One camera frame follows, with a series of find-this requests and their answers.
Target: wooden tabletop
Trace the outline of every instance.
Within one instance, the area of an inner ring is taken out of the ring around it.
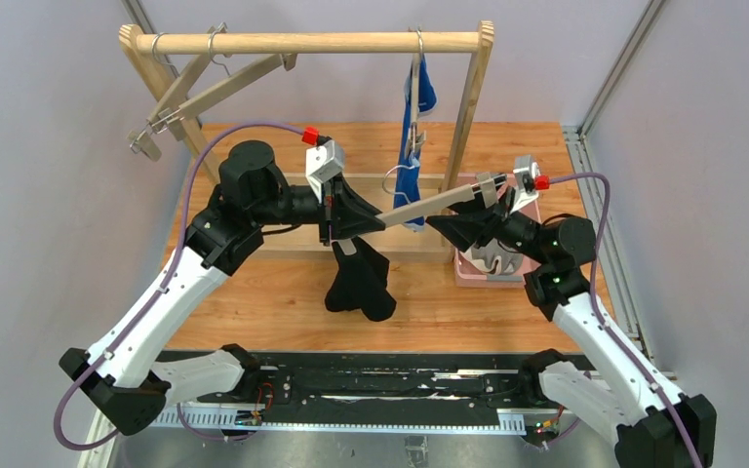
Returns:
[[[322,135],[337,140],[345,150],[349,174],[382,174],[397,159],[399,124],[298,125],[313,125]],[[209,124],[203,131],[210,139],[227,127]],[[427,132],[421,157],[423,174],[444,172],[453,127],[449,123],[422,126]],[[271,144],[284,172],[303,171],[305,145],[294,134],[274,129],[237,132],[215,148],[215,155],[225,157],[234,144],[245,139]],[[572,173],[556,123],[474,124],[461,171],[510,173],[515,157],[524,154],[533,155],[543,174]],[[192,215],[205,207],[212,188],[204,175],[197,176]],[[574,182],[551,187],[538,203],[543,218],[560,213],[584,215]],[[175,225],[166,260],[176,245],[177,229]],[[360,312],[326,311],[323,299],[336,270],[333,261],[249,258],[191,314],[169,347],[216,349],[235,342],[255,351],[530,353],[551,347],[578,351],[572,340],[530,305],[524,290],[459,288],[454,284],[451,263],[393,262],[388,289],[397,300],[397,310],[391,319],[380,323],[369,322]],[[603,301],[611,307],[605,282],[598,285]]]

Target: pink tray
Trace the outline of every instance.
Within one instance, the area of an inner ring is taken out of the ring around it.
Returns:
[[[475,181],[474,175],[462,174],[458,178],[457,184],[472,183]],[[515,186],[515,177],[508,175],[507,184]],[[535,201],[521,209],[521,213],[541,222],[541,212],[538,209],[538,202]],[[538,267],[538,263],[524,257],[521,266],[510,275],[488,275],[481,270],[472,266],[460,251],[455,251],[454,255],[454,283],[464,288],[523,288],[524,274],[533,271]]]

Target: gray wall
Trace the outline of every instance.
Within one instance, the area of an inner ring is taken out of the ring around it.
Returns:
[[[154,27],[203,32],[472,31],[495,23],[495,47],[475,118],[578,124],[648,0],[142,0]],[[231,68],[243,58],[225,60]],[[457,115],[468,57],[428,57],[438,91],[430,119]],[[303,56],[204,114],[207,121],[399,121],[410,59],[401,55]],[[200,83],[225,76],[212,66]]]
[[[0,1],[0,467],[74,466],[53,411],[58,368],[158,268],[188,157],[125,136],[153,100],[119,49],[119,2]],[[74,399],[65,428],[93,417]]]
[[[656,356],[749,466],[749,2],[668,3],[590,143]]]

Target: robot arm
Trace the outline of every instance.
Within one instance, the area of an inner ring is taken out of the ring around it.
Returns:
[[[613,447],[621,466],[692,466],[670,407],[681,417],[702,466],[712,463],[716,412],[708,400],[688,397],[659,372],[613,321],[580,267],[596,257],[589,219],[566,215],[540,224],[519,210],[537,198],[540,174],[532,157],[516,161],[516,189],[489,208],[453,206],[455,214],[426,221],[458,249],[491,239],[537,261],[525,275],[532,305],[582,349],[609,389],[587,378],[555,350],[532,356],[520,374],[534,401],[563,405]],[[596,300],[594,308],[592,299]]]
[[[382,214],[348,186],[343,163],[342,149],[323,139],[306,151],[308,185],[289,186],[269,145],[245,141],[234,146],[219,167],[221,183],[208,206],[194,216],[168,262],[178,261],[176,268],[162,270],[122,320],[90,348],[64,353],[59,366],[74,381],[89,374],[82,391],[122,434],[144,429],[165,406],[217,392],[245,399],[256,388],[259,366],[236,344],[194,359],[156,359],[199,303],[262,245],[262,226],[317,224],[321,241],[332,245],[339,265],[327,307],[362,309],[371,320],[384,320],[395,307],[386,291],[389,263],[358,236],[475,196],[474,188],[465,185]],[[495,191],[502,182],[492,179],[485,185]],[[112,348],[145,309],[137,325]]]

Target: blue towel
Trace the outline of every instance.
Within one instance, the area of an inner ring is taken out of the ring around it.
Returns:
[[[435,96],[435,89],[429,80],[426,72],[426,58],[420,57],[420,68],[418,71],[418,115],[427,115],[435,107],[438,97]],[[405,153],[409,125],[412,119],[412,68],[410,67],[409,77],[404,87],[404,96],[406,97],[406,108],[403,113],[403,131],[401,132],[401,151],[398,156],[397,177],[395,181],[395,198],[393,208],[399,208],[411,202],[420,200],[420,189],[417,186],[417,179],[420,175],[420,149],[415,153]],[[404,225],[412,230],[419,231],[423,229],[423,218],[418,217],[408,221]]]

